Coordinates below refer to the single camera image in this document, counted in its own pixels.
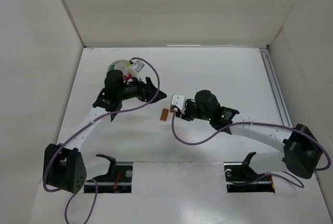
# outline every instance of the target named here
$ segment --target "red wire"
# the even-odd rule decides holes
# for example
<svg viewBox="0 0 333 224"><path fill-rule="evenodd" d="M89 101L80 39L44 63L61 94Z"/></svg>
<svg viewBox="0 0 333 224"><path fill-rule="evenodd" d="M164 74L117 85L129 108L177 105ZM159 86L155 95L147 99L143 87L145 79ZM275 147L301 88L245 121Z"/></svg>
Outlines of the red wire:
<svg viewBox="0 0 333 224"><path fill-rule="evenodd" d="M119 179L120 179L120 173L119 172L116 174L116 177L117 177L117 179L113 184L114 192L116 192L117 187L118 187L118 182L119 182Z"/></svg>
<svg viewBox="0 0 333 224"><path fill-rule="evenodd" d="M271 181L271 184L273 185L273 179L271 176L268 176L268 179Z"/></svg>

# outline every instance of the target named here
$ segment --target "white panel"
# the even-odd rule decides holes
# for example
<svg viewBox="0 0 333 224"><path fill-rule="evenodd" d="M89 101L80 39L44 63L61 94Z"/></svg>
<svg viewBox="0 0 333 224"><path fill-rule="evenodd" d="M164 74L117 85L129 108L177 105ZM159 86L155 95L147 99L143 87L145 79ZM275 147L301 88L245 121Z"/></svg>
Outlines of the white panel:
<svg viewBox="0 0 333 224"><path fill-rule="evenodd" d="M65 0L85 45L270 44L296 0Z"/></svg>
<svg viewBox="0 0 333 224"><path fill-rule="evenodd" d="M131 194L99 194L89 223L329 224L315 178L307 189L273 177L276 193L227 193L223 163L134 163ZM61 224L69 194L40 187L30 224ZM83 223L93 194L79 194L70 223Z"/></svg>
<svg viewBox="0 0 333 224"><path fill-rule="evenodd" d="M275 151L251 139L219 134L195 147L179 143L171 133L170 118L160 121L162 108L173 93L191 98L211 90L221 105L239 110L256 121L281 123L258 49L255 48L86 48L66 109L58 141L63 141L84 119L104 85L107 67L117 59L139 56L156 67L161 90L168 98L137 112L117 115L82 150L85 158L102 153L118 161L202 162L242 161L252 151ZM150 68L141 71L150 76ZM124 101L129 109L142 104ZM189 141L202 140L214 130L207 122L176 119L176 131ZM133 171L132 194L100 194L91 223L330 223L316 178L303 180L305 190L276 179L276 194L227 194L222 163L140 163ZM40 185L31 224L64 223L70 194L47 193ZM83 222L92 195L78 195L71 221Z"/></svg>
<svg viewBox="0 0 333 224"><path fill-rule="evenodd" d="M0 216L27 223L82 50L60 0L0 0Z"/></svg>
<svg viewBox="0 0 333 224"><path fill-rule="evenodd" d="M83 150L85 158L98 153L118 161L242 161L254 151L275 149L247 138L221 134L202 146L188 147L175 140L168 122L160 121L169 108L172 94L193 98L209 89L221 105L237 109L254 119L281 123L258 49L252 48L96 48L84 49L59 134L59 142L82 122L104 86L108 66L118 59L142 57L151 62L168 97L133 113L119 114L93 143ZM142 78L155 74L148 67ZM142 103L123 102L123 109ZM202 140L214 130L202 121L176 119L178 134L187 140Z"/></svg>
<svg viewBox="0 0 333 224"><path fill-rule="evenodd" d="M298 0L270 48L293 123L308 125L333 156L333 0ZM332 170L318 173L333 214Z"/></svg>

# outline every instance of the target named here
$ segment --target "white cardboard wall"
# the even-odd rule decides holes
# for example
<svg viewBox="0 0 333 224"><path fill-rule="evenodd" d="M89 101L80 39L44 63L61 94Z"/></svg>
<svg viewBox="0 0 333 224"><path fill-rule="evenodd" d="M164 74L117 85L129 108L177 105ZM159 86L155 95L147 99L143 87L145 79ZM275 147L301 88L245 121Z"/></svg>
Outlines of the white cardboard wall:
<svg viewBox="0 0 333 224"><path fill-rule="evenodd" d="M270 44L296 0L65 0L87 46Z"/></svg>
<svg viewBox="0 0 333 224"><path fill-rule="evenodd" d="M298 0L270 47L292 122L307 125L333 156L333 0ZM333 214L332 169L318 173Z"/></svg>
<svg viewBox="0 0 333 224"><path fill-rule="evenodd" d="M0 0L0 216L28 223L82 44L60 0Z"/></svg>

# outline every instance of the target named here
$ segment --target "robotic arm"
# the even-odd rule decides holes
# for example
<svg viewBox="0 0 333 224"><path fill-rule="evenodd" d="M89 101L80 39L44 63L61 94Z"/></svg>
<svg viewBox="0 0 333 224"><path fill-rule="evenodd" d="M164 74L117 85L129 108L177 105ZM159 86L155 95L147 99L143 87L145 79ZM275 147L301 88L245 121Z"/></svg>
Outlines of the robotic arm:
<svg viewBox="0 0 333 224"><path fill-rule="evenodd" d="M171 110L177 110L176 117L187 121L194 119L209 121L216 130L235 122L254 122L254 119L237 110L220 106L216 96L208 90L197 92L194 100L173 95ZM295 129L313 137L304 125L297 124ZM253 174L284 170L289 170L301 178L310 179L322 155L317 145L290 130L239 124L225 129L224 132L248 137L276 149L276 152L272 153L252 152L243 162L234 163L233 171L238 171L239 174L243 174L240 177L247 177L250 180L253 179Z"/></svg>
<svg viewBox="0 0 333 224"><path fill-rule="evenodd" d="M79 134L60 151L52 163L46 178L47 185L75 194L83 187L86 179L100 175L113 176L116 167L114 158L98 154L96 158L89 160L86 168L80 151L85 143L92 142L96 134L114 120L117 113L109 113L120 111L123 100L137 98L142 102L148 102L154 98L157 89L151 79L147 77L144 83L138 76L143 65L141 61L132 63L130 68L134 72L131 82L124 82L124 74L120 70L108 71L104 81L105 87L99 93L87 117L73 132ZM158 91L151 103L166 97L165 93ZM43 177L50 160L60 146L61 144L50 144L45 149Z"/></svg>

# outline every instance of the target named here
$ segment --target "purple wire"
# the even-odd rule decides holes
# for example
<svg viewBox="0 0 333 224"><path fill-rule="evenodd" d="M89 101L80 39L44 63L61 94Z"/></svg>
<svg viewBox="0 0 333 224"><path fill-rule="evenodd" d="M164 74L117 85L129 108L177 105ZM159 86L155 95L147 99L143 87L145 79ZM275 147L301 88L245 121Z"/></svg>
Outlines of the purple wire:
<svg viewBox="0 0 333 224"><path fill-rule="evenodd" d="M83 224L86 224L88 223L89 219L90 219L90 216L92 215L93 213L93 209L94 209L94 206L95 206L95 203L96 203L96 199L97 199L97 195L98 195L98 183L95 179L91 179L90 181L93 181L95 183L95 197L94 197L94 201L92 203L92 207L90 208L90 212L88 214L88 217L87 219L85 220L85 222ZM70 198L69 198L69 201L65 207L65 221L67 224L70 224L69 221L68 221L68 218L67 218L67 210L68 210L68 207L69 207L69 204L71 203L72 199L74 198L74 196L76 196L76 194L72 195Z"/></svg>
<svg viewBox="0 0 333 224"><path fill-rule="evenodd" d="M236 126L236 125L258 125L258 126L267 126L267 127L274 127L274 128L279 128L279 129L287 129L287 130L290 130L292 132L295 132L305 138L307 138L308 140L310 140L311 142L313 142L315 145L317 145L320 150L324 153L324 155L326 156L326 159L327 159L327 165L323 168L318 168L316 169L317 171L321 171L321 170L327 170L330 166L331 166L331 158L329 157L329 154L328 152L325 150L325 148L316 140L314 139L313 137L309 136L308 134L305 134L297 129L294 129L294 128L290 128L290 127L287 127L287 126L283 126L283 125L278 125L278 124L267 124L267 123L256 123L256 122L237 122L237 123L232 123L232 124L228 124L226 126L224 126L223 128L219 129L217 132L215 132L213 135L211 135L210 137L206 138L205 140L203 141L200 141L200 142L186 142L182 139L180 139L177 134L176 134L176 131L175 131L175 117L176 117L176 114L175 114L175 111L173 112L173 115L172 115L172 122L171 122L171 128L172 128L172 133L174 135L174 137L181 143L183 144L186 144L186 145L191 145L191 146L195 146L195 145L199 145L199 144L203 144L207 141L209 141L210 139L212 139L213 137L215 137L218 133L220 132L223 132L224 130L232 127L232 126Z"/></svg>
<svg viewBox="0 0 333 224"><path fill-rule="evenodd" d="M159 91L160 91L160 76L158 75L156 69L145 59L143 58L132 58L133 60L141 60L143 61L144 63L146 63L147 65L150 66L150 68L154 71L155 75L156 75L156 79L157 79L157 90L156 90L156 93L155 95L152 97L152 99L150 99L148 102L144 103L143 105L141 106L138 106L138 107L135 107L135 108L132 108L132 109L128 109L128 110L121 110L121 111L113 111L113 112L108 112L108 113L105 113L97 118L95 118L93 120L93 122L96 122L98 120L100 120L101 118L105 117L105 116L109 116L109 115L113 115L113 114L118 114L118 113L125 113L125 112L131 112L131 111L136 111L138 109L141 109L147 105L149 105L150 103L152 103L155 98L157 97ZM72 141L75 137L77 137L80 133L82 133L83 131L85 131L86 129L88 129L90 126L92 126L92 123L88 123L86 126L84 126L82 129L78 130L78 132L74 133L70 138L68 138L60 147L59 149L54 153L54 155L52 156L52 158L50 159L49 163L47 164L46 166L46 169L45 169L45 173L44 173L44 176L43 176L43 188L46 192L57 192L59 191L60 189L49 189L47 186L46 186L46 179L47 179L47 176L48 176L48 173L50 171L50 168L54 162L54 160L56 159L57 155L62 151L62 149L70 142ZM90 213L89 213L89 216L85 222L85 224L88 222L90 216L91 216L91 213L93 211L93 208L95 206L95 202L96 202L96 198L97 198L97 193L98 193L98 184L96 184L96 192L95 192L95 198L94 198L94 201L93 201L93 204L92 204L92 208L90 210ZM65 220L66 220L66 223L69 223L68 222L68 219L67 219L67 208L68 208L68 205L69 203L71 202L71 200L73 199L73 197L75 196L75 194L71 197L71 199L69 200L69 202L67 203L67 206L66 206L66 209L65 209Z"/></svg>
<svg viewBox="0 0 333 224"><path fill-rule="evenodd" d="M184 140L182 140L181 138L179 138L179 136L177 136L176 134L176 131L175 131L175 125L174 125L174 122L175 122L175 117L176 117L176 111L173 112L173 115L172 115L172 122L171 122L171 128L172 128L172 133L174 135L174 137L181 143L183 144L186 144L186 145L190 145L190 146L196 146L196 145L199 145L199 144L203 144L207 141L209 141L210 139L212 139L213 137L215 137L218 133L220 132L223 132L225 129L228 129L232 126L236 126L236 125L244 125L244 124L247 124L247 125L258 125L258 126L267 126L267 127L274 127L274 128L280 128L280 129L287 129L287 130L290 130L292 132L295 132L299 135L302 135L303 137L307 138L308 140L310 140L311 142L313 142L314 144L316 144L320 149L321 151L325 154L326 156L326 159L327 159L327 165L323 168L318 168L316 169L317 171L322 171L322 170L327 170L330 166L331 166L331 158L328 154L328 152L325 150L325 148L316 140L314 139L313 137L297 130L297 129L294 129L294 128L290 128L290 127L287 127L287 126L283 126L283 125L277 125L277 124L267 124L267 123L255 123L255 122L237 122L237 123L232 123L232 124L228 124L226 126L224 126L223 128L219 129L218 131L216 131L213 135L211 135L210 137L206 138L205 140L203 141L200 141L200 142L186 142ZM261 180L262 178L266 177L266 176L269 176L269 175L273 175L273 176L277 176L277 177L280 177L288 182L290 182L291 184L299 187L299 188L304 188L304 184L298 179L296 178L294 175L288 173L288 172L285 172L283 171L283 173L291 176L292 178L294 178L296 181L298 181L301 185L298 185L292 181L290 181L289 179L283 177L283 176L280 176L278 174L266 174L266 175L263 175L259 178L257 178L256 180L254 181L251 181L251 182L246 182L246 183L242 183L242 184L237 184L238 186L244 186L244 185L248 185L248 184L251 184L251 183L254 183L256 181L259 181Z"/></svg>
<svg viewBox="0 0 333 224"><path fill-rule="evenodd" d="M132 109L128 109L128 110L121 110L121 111L113 111L113 112L108 112L108 113L105 113L97 118L95 118L93 120L93 122L96 122L98 120L100 120L101 118L105 117L105 116L108 116L108 115L112 115L112 114L118 114L118 113L125 113L125 112L131 112L131 111L136 111L138 109L141 109L147 105L149 105L151 102L153 102L155 100L155 98L157 97L158 95L158 92L160 90L160 76L158 75L156 69L146 60L144 60L143 58L132 58L132 59L137 59L137 60L141 60L143 61L144 63L146 63L147 65L149 65L151 67L151 69L155 72L155 75L156 75L156 78L157 78L157 91L155 93L155 95L152 97L152 99L150 99L147 103L144 103L143 105L141 106L138 106L138 107L135 107L135 108L132 108ZM77 137L80 133L82 133L83 131L85 131L87 128L89 128L90 126L92 126L92 123L88 123L86 126L84 126L82 129L80 129L78 132L74 133L70 138L68 138L60 147L59 149L54 153L54 155L52 156L52 158L50 159L48 165L46 166L46 169L45 169L45 173L44 173L44 177L43 177L43 188L46 192L56 192L56 191L59 191L60 189L49 189L47 186L46 186L46 179L47 179L47 176L48 176L48 173L49 173L49 170L51 168L51 165L52 163L54 162L54 160L56 159L57 155L60 153L60 151L70 142L72 141L75 137Z"/></svg>
<svg viewBox="0 0 333 224"><path fill-rule="evenodd" d="M292 174L290 174L288 172L285 172L285 171L282 171L282 172L285 173L285 174L287 174L287 175L289 175L289 176L291 176L293 179L295 179L297 182L299 182L300 185L298 185L297 183L294 183L293 181L289 180L288 178L286 178L284 176L281 176L281 175L278 175L278 174L273 174L273 173L265 174L265 175L263 175L261 177L258 177L256 180L253 180L253 181L250 181L250 182L238 183L238 184L233 184L233 185L237 186L237 187L246 186L246 185L252 184L254 182L260 181L261 179L263 179L263 178L265 178L267 176L277 176L277 177L282 178L283 180L286 180L287 182L295 185L296 187L304 189L304 184L301 182L300 179L298 179L296 176L294 176L294 175L292 175Z"/></svg>

